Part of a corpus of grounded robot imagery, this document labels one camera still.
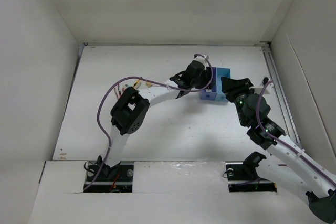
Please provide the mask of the yellow eraser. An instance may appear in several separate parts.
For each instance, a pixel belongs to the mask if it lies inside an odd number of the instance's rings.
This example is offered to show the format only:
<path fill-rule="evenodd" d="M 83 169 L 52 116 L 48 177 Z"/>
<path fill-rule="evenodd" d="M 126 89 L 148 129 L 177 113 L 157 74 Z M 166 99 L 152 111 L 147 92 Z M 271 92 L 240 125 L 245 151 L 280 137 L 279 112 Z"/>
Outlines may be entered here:
<path fill-rule="evenodd" d="M 147 83 L 146 83 L 146 86 L 147 86 L 148 88 L 150 88 L 150 87 L 152 87 L 152 86 L 153 86 L 153 84 L 152 84 L 152 83 L 149 83 L 149 82 L 147 82 Z"/>

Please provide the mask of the yellow black utility knife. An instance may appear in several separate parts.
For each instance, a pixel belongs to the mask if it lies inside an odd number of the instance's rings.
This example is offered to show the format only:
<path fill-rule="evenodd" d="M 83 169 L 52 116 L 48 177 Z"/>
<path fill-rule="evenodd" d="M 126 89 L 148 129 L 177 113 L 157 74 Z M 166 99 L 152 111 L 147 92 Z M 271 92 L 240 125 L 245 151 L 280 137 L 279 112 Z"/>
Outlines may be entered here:
<path fill-rule="evenodd" d="M 142 84 L 142 81 L 139 79 L 134 83 L 133 88 L 137 90 L 141 86 L 141 84 Z"/>

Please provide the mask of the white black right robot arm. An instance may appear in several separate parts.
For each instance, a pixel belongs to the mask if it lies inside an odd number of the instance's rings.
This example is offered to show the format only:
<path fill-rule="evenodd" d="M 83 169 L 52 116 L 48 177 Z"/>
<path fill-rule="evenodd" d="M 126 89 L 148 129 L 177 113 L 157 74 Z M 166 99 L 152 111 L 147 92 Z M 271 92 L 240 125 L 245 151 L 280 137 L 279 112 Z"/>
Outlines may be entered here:
<path fill-rule="evenodd" d="M 247 127 L 249 138 L 276 157 L 253 152 L 243 162 L 247 178 L 264 178 L 296 195 L 325 223 L 335 223 L 335 174 L 313 160 L 285 131 L 268 117 L 271 107 L 263 97 L 272 80 L 264 78 L 260 92 L 246 79 L 221 78 L 222 92 L 236 107 L 240 125 Z"/>

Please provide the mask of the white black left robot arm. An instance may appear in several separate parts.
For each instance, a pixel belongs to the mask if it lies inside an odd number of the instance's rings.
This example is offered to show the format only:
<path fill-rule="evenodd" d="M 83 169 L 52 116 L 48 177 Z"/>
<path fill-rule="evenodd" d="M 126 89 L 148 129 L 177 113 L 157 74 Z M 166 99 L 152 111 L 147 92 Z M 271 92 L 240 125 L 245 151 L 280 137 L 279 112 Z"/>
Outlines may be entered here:
<path fill-rule="evenodd" d="M 148 109 L 168 100 L 179 99 L 192 91 L 209 86 L 212 70 L 208 58 L 196 55 L 186 70 L 170 77 L 163 84 L 136 90 L 125 89 L 111 110 L 111 130 L 108 145 L 109 154 L 99 167 L 99 174 L 105 180 L 112 180 L 117 175 L 121 154 L 129 136 L 139 130 Z"/>

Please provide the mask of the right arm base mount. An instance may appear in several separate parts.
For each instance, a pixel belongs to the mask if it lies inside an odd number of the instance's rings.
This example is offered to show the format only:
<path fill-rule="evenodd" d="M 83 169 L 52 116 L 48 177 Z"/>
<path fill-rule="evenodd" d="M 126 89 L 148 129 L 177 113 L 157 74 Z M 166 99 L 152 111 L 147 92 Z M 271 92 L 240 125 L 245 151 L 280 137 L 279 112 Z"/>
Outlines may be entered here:
<path fill-rule="evenodd" d="M 256 168 L 266 156 L 253 152 L 243 161 L 225 162 L 222 178 L 230 193 L 277 192 L 276 184 L 257 175 Z"/>

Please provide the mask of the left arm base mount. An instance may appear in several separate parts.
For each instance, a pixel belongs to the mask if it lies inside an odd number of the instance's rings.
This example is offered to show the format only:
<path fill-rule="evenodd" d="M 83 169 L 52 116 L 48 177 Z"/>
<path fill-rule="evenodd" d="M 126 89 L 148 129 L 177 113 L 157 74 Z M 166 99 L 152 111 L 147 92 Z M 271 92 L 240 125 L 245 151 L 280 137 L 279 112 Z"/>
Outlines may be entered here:
<path fill-rule="evenodd" d="M 86 171 L 83 186 L 84 193 L 131 193 L 133 191 L 134 162 L 120 162 L 114 167 L 103 165 L 96 179 L 102 157 L 97 161 L 86 161 L 83 165 Z"/>

